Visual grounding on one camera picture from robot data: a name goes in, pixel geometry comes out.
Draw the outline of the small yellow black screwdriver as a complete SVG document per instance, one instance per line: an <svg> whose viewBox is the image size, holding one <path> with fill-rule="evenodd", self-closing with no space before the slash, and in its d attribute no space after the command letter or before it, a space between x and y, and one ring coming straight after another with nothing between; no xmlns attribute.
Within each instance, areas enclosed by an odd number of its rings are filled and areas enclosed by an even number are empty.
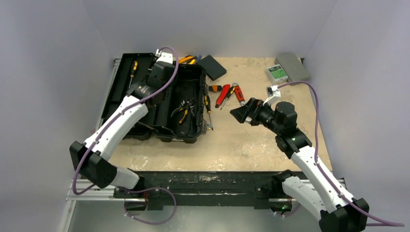
<svg viewBox="0 0 410 232"><path fill-rule="evenodd" d="M133 62L132 62L132 65L131 65L131 70L130 70L129 88L130 88L131 85L132 85L132 80L133 80L133 78L134 78L134 76L135 76L135 73L136 73L136 70L137 70L137 66L138 66L138 62L137 62L136 60L133 61Z"/></svg>

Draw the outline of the black toolbox tray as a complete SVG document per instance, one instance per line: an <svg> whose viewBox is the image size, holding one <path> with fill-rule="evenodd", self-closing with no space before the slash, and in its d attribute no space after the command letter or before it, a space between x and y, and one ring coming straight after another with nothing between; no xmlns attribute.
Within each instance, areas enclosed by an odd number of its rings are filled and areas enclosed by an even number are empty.
<svg viewBox="0 0 410 232"><path fill-rule="evenodd" d="M102 123L116 111L129 90L130 70L133 61L138 62L132 84L141 81L154 63L153 53L124 53L121 58L115 59L113 81L110 86L104 109L102 112Z"/></svg>

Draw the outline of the red handled pliers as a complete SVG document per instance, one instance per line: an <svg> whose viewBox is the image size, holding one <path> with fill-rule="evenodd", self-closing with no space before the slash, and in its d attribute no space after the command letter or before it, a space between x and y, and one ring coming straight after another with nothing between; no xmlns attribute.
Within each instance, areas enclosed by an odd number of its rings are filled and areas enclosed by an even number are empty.
<svg viewBox="0 0 410 232"><path fill-rule="evenodd" d="M219 108L222 105L223 100L225 99L231 85L226 84L222 87L222 90L220 92L220 95L218 96L216 103L215 103L215 108Z"/></svg>

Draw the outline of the yellow handled needle-nose pliers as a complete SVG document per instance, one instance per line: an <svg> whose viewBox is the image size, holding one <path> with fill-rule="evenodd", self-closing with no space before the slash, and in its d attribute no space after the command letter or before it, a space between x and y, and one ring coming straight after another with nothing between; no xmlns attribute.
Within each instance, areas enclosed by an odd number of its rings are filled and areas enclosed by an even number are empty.
<svg viewBox="0 0 410 232"><path fill-rule="evenodd" d="M182 118L178 121L179 125L182 125L188 118L188 114L191 113L194 116L193 101L183 100L179 106L171 113L171 117L175 116L178 112L182 112Z"/></svg>

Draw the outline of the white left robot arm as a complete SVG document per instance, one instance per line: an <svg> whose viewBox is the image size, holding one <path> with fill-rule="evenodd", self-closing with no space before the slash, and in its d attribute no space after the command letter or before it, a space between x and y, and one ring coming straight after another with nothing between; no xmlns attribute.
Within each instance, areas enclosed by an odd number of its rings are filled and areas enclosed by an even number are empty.
<svg viewBox="0 0 410 232"><path fill-rule="evenodd" d="M152 106L167 97L167 89L176 78L179 64L157 61L144 82L131 85L127 95L109 119L84 142L74 141L69 152L75 170L72 191L81 195L97 186L125 188L133 198L144 193L140 176L109 162L119 142Z"/></svg>

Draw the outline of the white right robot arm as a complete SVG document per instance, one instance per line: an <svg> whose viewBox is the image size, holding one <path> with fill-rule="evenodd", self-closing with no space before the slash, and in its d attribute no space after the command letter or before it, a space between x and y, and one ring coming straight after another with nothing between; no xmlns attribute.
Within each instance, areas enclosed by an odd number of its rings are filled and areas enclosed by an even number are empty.
<svg viewBox="0 0 410 232"><path fill-rule="evenodd" d="M239 123L263 125L276 134L280 151L296 164L313 187L306 186L295 174L285 170L273 176L271 190L279 197L296 199L318 221L323 232L361 232L366 228L369 205L348 192L315 157L315 148L297 127L297 112L290 102L281 101L272 109L262 100L251 98L230 114Z"/></svg>

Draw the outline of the yellow tools behind toolbox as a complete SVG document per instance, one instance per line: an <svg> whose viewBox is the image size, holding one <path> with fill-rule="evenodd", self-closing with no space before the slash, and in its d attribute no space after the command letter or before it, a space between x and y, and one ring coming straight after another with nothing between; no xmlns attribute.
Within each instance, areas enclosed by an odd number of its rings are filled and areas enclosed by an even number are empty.
<svg viewBox="0 0 410 232"><path fill-rule="evenodd" d="M180 59L180 60L178 61L178 63L179 63L179 64L189 64L189 65L192 65L192 64L196 64L196 63L197 63L198 61L200 61L201 59L202 59L202 56L201 56L201 55L198 55L198 56L188 55L188 56L186 56L186 57Z"/></svg>

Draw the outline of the white green small box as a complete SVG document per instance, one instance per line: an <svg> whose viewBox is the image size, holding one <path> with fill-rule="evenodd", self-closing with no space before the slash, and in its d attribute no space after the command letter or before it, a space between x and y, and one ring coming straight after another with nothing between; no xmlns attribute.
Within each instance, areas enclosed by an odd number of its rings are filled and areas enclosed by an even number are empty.
<svg viewBox="0 0 410 232"><path fill-rule="evenodd" d="M273 85L278 85L288 80L288 75L280 64L267 67L265 69L265 74Z"/></svg>

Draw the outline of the grey sharpening stone block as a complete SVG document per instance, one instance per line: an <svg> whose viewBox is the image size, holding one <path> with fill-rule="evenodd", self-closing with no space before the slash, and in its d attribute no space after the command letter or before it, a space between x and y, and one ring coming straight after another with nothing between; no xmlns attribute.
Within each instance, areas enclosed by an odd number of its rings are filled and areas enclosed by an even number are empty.
<svg viewBox="0 0 410 232"><path fill-rule="evenodd" d="M294 53L285 53L276 57L276 64L279 64L288 76L287 82L297 85L298 81L308 81L311 74L303 66L302 62Z"/></svg>

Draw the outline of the black flat case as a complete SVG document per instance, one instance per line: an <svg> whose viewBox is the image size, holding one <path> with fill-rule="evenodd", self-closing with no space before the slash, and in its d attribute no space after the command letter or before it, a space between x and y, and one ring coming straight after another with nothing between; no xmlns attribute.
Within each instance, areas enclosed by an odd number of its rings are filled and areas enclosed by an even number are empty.
<svg viewBox="0 0 410 232"><path fill-rule="evenodd" d="M197 64L205 70L206 75L212 81L219 79L227 73L227 70L211 55L202 58Z"/></svg>

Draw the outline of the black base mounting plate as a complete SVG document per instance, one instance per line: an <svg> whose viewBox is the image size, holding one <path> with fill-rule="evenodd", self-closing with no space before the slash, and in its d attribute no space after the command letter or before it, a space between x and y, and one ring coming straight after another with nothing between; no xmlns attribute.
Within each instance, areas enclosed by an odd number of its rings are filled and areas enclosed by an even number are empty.
<svg viewBox="0 0 410 232"><path fill-rule="evenodd" d="M279 189L279 181L290 176L282 172L169 172L141 171L146 194L130 194L116 187L106 187L109 199L128 202L147 200L148 210L164 206L232 206L254 209L278 208L289 197Z"/></svg>

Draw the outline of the red handled adjustable wrench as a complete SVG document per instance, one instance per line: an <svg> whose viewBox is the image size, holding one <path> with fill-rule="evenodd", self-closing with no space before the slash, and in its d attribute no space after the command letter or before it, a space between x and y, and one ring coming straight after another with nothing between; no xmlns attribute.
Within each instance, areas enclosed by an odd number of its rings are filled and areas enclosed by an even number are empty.
<svg viewBox="0 0 410 232"><path fill-rule="evenodd" d="M234 86L235 95L236 95L240 105L244 106L246 103L245 103L245 99L244 99L244 96L243 96L243 93L242 93L242 90L241 90L239 84L237 82L233 82L233 86Z"/></svg>

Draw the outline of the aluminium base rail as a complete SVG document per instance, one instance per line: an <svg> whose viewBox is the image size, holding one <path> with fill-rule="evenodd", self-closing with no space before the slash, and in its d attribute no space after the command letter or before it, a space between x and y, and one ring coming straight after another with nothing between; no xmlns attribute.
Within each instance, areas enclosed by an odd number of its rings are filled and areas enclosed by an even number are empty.
<svg viewBox="0 0 410 232"><path fill-rule="evenodd" d="M182 180L167 180L166 184L162 184L160 181L153 181L148 183L150 188L154 190L149 190L148 199L159 199L161 197L171 197L169 193L164 190L160 190L159 187L164 187L170 191L177 204L182 205L183 201L187 202L199 202L199 203L184 203L188 205L199 205L200 202L212 202L212 201L222 201L222 200L212 200L217 197L234 198L240 197L251 201L257 200L271 200L279 201L278 199L290 199L285 193L277 193L269 187L271 181L251 181L251 180L240 180L240 181L182 181ZM118 187L107 186L103 189L98 187L92 187L83 194L75 195L72 190L70 190L69 196L73 197L91 197L92 199L139 199L142 196L137 196L136 194L128 193L124 190L117 190Z"/></svg>

